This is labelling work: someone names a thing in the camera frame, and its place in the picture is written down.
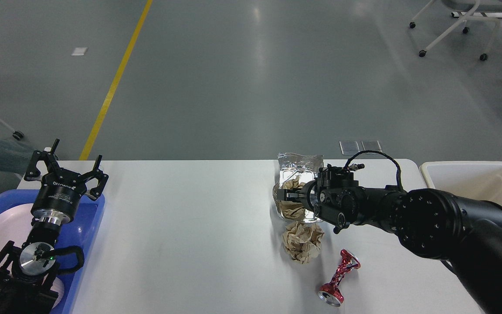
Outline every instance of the transparent plastic bag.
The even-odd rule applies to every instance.
[[[278,154],[280,179],[273,187],[276,211],[281,218],[293,221],[316,223],[312,211],[306,210],[301,203],[279,201],[276,199],[277,189],[301,188],[305,183],[315,180],[320,167],[324,167],[323,155],[302,156],[295,153]]]

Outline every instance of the white table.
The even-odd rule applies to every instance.
[[[361,162],[360,185],[394,184],[390,161]],[[406,190],[425,187],[415,163],[399,163]],[[60,165],[92,168],[89,161]],[[292,262],[281,239],[290,222],[277,216],[272,199],[277,167],[275,160],[103,161],[105,212],[73,312],[480,314],[440,262],[413,255],[375,227],[335,235],[323,222],[321,255],[308,265]],[[316,291],[342,248],[362,267],[346,275],[346,301],[334,308]]]

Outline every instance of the blue tray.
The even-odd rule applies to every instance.
[[[17,205],[34,203],[36,195],[38,195],[38,190],[10,190],[1,193],[0,213]],[[78,245],[84,251],[85,258],[88,258],[90,256],[90,248],[100,226],[100,221],[102,221],[104,202],[104,195],[96,201],[83,196],[78,205],[74,221],[62,226],[56,248]],[[76,264],[74,255],[60,256],[58,257],[58,261],[61,264],[61,268],[70,268]],[[78,286],[82,280],[84,269],[83,267],[75,273],[58,276],[63,282],[65,291],[61,302],[51,310],[51,314],[68,314],[71,312],[73,304],[75,304]]]

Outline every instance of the white chair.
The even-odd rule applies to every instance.
[[[412,18],[410,22],[410,28],[416,26],[416,20],[427,8],[434,4],[436,0],[431,0],[424,8]],[[502,12],[502,0],[441,0],[442,3],[458,13],[458,20],[452,24],[447,30],[445,30],[440,36],[438,36],[433,42],[431,42],[423,50],[420,50],[420,57],[424,57],[431,48],[438,44],[443,38],[445,38],[452,30],[454,30],[458,25],[464,23],[464,29],[462,29],[463,34],[467,34],[470,30],[466,26],[466,22],[469,20],[482,20],[487,22],[494,22],[495,28],[493,29],[492,35],[489,38],[488,44],[484,49],[484,52],[480,55],[480,60],[485,61],[488,59],[488,52],[491,48],[492,42],[497,35],[497,30],[499,29],[500,20],[496,17],[486,16],[486,13],[497,13]],[[475,16],[474,13],[480,13],[481,16]]]

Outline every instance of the white plate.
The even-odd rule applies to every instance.
[[[31,208],[32,203],[22,204],[0,213],[0,251],[9,240],[14,241],[14,246],[19,248],[26,241],[30,229],[32,229],[30,225],[30,222],[32,222]],[[54,304],[55,307],[63,297],[63,282],[59,278],[55,278],[51,290],[59,294]]]

